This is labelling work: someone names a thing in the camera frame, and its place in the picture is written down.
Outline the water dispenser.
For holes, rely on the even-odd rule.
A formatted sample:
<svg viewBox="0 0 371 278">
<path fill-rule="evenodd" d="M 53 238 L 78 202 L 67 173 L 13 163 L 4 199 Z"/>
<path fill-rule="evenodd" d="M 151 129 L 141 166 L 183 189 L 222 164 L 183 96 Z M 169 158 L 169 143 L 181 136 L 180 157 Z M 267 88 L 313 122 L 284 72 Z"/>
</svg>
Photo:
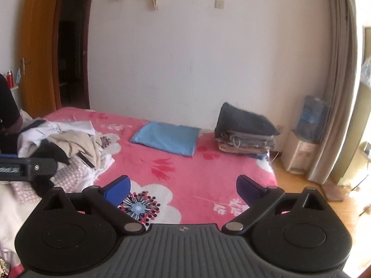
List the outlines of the water dispenser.
<svg viewBox="0 0 371 278">
<path fill-rule="evenodd" d="M 281 155 L 284 169 L 291 174 L 306 174 L 317 148 L 317 143 L 307 141 L 291 130 Z"/>
</svg>

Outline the wooden door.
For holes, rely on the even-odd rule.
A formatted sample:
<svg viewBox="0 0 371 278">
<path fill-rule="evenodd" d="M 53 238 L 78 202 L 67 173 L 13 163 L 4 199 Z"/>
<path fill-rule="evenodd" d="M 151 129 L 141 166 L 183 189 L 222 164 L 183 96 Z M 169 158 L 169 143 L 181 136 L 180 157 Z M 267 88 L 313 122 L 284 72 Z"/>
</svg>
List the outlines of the wooden door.
<svg viewBox="0 0 371 278">
<path fill-rule="evenodd" d="M 25 0 L 20 27 L 24 108 L 43 117 L 62 107 L 88 109 L 87 48 L 92 0 Z"/>
</svg>

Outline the wall switch plate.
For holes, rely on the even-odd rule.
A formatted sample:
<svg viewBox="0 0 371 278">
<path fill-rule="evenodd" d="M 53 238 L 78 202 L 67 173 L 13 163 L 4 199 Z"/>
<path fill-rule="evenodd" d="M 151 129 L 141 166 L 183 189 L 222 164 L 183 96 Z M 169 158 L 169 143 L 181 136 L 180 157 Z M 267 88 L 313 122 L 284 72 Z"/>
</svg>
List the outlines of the wall switch plate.
<svg viewBox="0 0 371 278">
<path fill-rule="evenodd" d="M 215 9 L 224 9 L 224 0 L 215 0 L 214 8 Z"/>
</svg>

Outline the brown floor mat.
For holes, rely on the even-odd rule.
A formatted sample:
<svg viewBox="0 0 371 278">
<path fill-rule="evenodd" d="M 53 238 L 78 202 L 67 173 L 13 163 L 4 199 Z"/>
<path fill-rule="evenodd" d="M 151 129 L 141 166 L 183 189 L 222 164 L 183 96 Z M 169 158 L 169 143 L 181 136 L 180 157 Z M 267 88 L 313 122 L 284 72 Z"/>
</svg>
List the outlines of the brown floor mat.
<svg viewBox="0 0 371 278">
<path fill-rule="evenodd" d="M 321 185 L 321 191 L 328 202 L 344 202 L 349 198 L 349 189 L 346 186 L 335 184 L 331 180 L 327 180 Z"/>
</svg>

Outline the pink checkered white garment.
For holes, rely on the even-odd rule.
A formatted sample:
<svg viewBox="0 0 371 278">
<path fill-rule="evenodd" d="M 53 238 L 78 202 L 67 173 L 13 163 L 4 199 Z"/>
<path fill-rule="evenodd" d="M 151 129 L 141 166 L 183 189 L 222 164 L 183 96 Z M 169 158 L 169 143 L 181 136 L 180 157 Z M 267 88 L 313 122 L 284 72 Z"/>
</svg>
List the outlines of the pink checkered white garment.
<svg viewBox="0 0 371 278">
<path fill-rule="evenodd" d="M 84 188 L 92 186 L 95 180 L 95 169 L 88 167 L 80 158 L 73 157 L 69 165 L 62 165 L 48 181 L 46 193 L 52 187 L 61 187 L 66 193 L 80 193 Z M 37 194 L 29 182 L 11 182 L 14 195 L 19 202 L 39 202 Z"/>
</svg>

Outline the light blue garment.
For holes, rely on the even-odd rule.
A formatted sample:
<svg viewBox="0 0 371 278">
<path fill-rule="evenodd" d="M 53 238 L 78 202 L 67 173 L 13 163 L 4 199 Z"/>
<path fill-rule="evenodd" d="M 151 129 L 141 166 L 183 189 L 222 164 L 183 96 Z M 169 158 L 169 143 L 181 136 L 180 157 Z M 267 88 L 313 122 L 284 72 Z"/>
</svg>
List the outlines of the light blue garment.
<svg viewBox="0 0 371 278">
<path fill-rule="evenodd" d="M 139 129 L 130 142 L 168 153 L 194 155 L 200 129 L 161 122 L 149 122 Z"/>
</svg>

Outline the red thermos bottle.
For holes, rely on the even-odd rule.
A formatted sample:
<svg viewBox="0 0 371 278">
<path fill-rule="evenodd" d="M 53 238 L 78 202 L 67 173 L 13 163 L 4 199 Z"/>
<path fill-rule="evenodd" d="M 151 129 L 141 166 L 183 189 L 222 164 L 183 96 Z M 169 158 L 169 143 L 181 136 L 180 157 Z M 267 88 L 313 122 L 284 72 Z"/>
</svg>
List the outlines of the red thermos bottle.
<svg viewBox="0 0 371 278">
<path fill-rule="evenodd" d="M 10 89 L 14 88 L 14 77 L 13 77 L 13 72 L 11 70 L 7 71 L 6 80 L 8 83 L 8 87 Z"/>
</svg>

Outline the blue water bottle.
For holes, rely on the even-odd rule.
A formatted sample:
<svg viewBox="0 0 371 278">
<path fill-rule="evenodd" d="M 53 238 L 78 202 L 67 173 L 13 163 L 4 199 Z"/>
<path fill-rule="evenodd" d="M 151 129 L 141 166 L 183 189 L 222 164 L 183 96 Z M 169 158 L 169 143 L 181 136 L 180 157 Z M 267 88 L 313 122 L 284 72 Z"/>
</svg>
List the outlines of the blue water bottle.
<svg viewBox="0 0 371 278">
<path fill-rule="evenodd" d="M 329 105 L 321 99 L 307 95 L 296 126 L 296 133 L 303 139 L 320 143 L 327 121 Z"/>
</svg>

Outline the stack of folded clothes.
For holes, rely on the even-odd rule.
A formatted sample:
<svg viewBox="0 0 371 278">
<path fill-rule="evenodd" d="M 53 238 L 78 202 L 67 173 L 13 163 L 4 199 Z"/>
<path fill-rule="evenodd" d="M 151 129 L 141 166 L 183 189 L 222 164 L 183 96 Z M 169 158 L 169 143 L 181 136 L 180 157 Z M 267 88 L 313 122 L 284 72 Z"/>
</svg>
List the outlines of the stack of folded clothes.
<svg viewBox="0 0 371 278">
<path fill-rule="evenodd" d="M 214 129 L 220 151 L 263 160 L 274 149 L 280 131 L 263 115 L 223 103 Z"/>
</svg>

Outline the pink floral blanket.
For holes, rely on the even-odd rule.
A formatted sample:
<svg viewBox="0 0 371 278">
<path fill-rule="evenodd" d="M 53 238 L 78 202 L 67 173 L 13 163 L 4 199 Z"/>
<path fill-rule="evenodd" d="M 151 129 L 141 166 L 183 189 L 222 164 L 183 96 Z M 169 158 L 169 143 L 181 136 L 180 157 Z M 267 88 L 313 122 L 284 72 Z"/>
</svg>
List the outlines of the pink floral blanket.
<svg viewBox="0 0 371 278">
<path fill-rule="evenodd" d="M 121 175 L 131 181 L 131 193 L 119 209 L 145 226 L 152 223 L 226 222 L 248 206 L 238 196 L 241 174 L 262 186 L 275 186 L 277 179 L 266 160 L 227 154 L 218 149 L 213 133 L 202 133 L 191 157 L 179 156 L 139 144 L 130 139 L 147 121 L 73 107 L 46 116 L 49 121 L 90 121 L 95 130 L 112 137 L 113 165 L 97 178 L 105 186 Z"/>
</svg>

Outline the beige curtain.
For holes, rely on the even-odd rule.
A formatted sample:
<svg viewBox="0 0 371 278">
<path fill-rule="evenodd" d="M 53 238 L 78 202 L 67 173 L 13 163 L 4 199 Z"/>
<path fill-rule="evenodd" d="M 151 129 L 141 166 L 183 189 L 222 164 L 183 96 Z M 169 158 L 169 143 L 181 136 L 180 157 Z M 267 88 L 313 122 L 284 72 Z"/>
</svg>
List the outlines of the beige curtain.
<svg viewBox="0 0 371 278">
<path fill-rule="evenodd" d="M 325 184 L 345 142 L 357 96 L 357 19 L 355 0 L 330 0 L 331 58 L 324 100 L 329 103 L 324 136 L 307 179 Z"/>
</svg>

